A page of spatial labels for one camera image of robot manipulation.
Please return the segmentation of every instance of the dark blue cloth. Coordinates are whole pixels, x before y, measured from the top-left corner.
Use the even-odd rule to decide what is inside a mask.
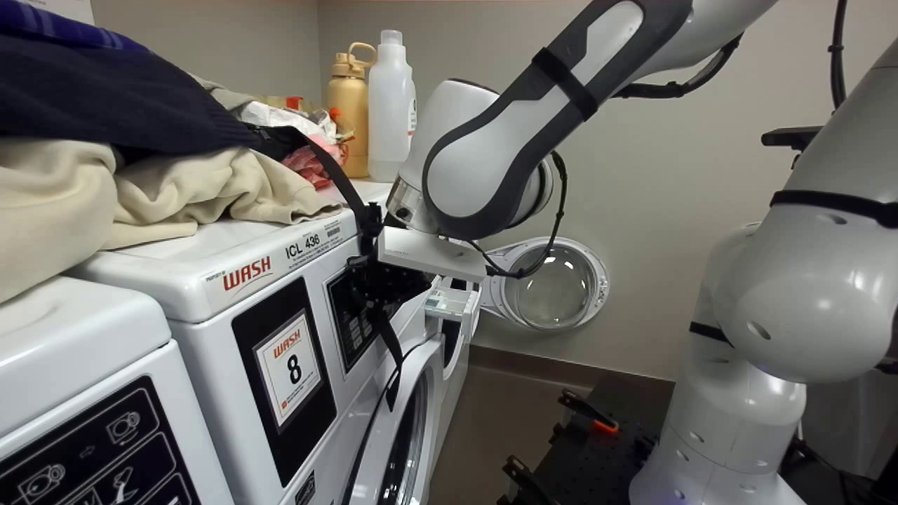
[[[50,41],[50,42],[77,46],[77,49],[146,52],[136,41],[122,36],[115,32],[56,17],[50,11],[43,11],[18,0],[0,0],[0,32],[18,34],[18,36]]]
[[[71,49],[3,32],[0,135],[111,144],[130,161],[254,146],[208,91],[151,52]]]

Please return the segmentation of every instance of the white bottle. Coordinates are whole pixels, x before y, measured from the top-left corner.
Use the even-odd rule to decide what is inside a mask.
[[[415,130],[415,81],[403,32],[383,32],[377,66],[368,74],[368,175],[396,180]]]

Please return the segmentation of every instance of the washing machine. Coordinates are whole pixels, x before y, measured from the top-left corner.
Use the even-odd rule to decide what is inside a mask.
[[[3,505],[231,505],[160,306],[49,282],[0,306]]]
[[[365,449],[354,463],[352,505],[421,505],[441,457],[481,320],[481,288],[435,279],[394,314],[403,369],[384,361]]]
[[[373,203],[387,185],[359,185]],[[105,254],[77,276],[151,295],[199,394],[237,502],[338,502],[379,398],[379,335],[344,309],[352,210],[293,227],[217,223]]]

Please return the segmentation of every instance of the beige wall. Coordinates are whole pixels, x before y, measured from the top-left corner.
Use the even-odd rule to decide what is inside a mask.
[[[226,87],[320,98],[317,0],[94,0],[94,11]]]
[[[324,66],[352,41],[407,34],[418,97],[446,77],[509,84],[584,0],[324,0]],[[686,351],[701,265],[730,230],[765,216],[793,156],[762,133],[828,119],[833,4],[781,0],[737,63],[686,102],[610,105],[565,146],[572,201],[565,237],[610,268],[613,302],[599,323],[565,338],[523,338],[495,323],[477,342],[613,370],[675,376]],[[898,34],[895,0],[852,4],[852,84]],[[504,237],[537,237],[550,216]]]

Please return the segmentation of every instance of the floor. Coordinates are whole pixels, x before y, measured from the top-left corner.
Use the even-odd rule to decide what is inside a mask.
[[[550,449],[550,432],[565,421],[558,394],[591,394],[591,373],[558,376],[509,370],[495,361],[471,355],[466,391],[459,403],[441,463],[435,470],[429,505],[495,505],[509,481],[504,463],[518,456],[530,470]]]

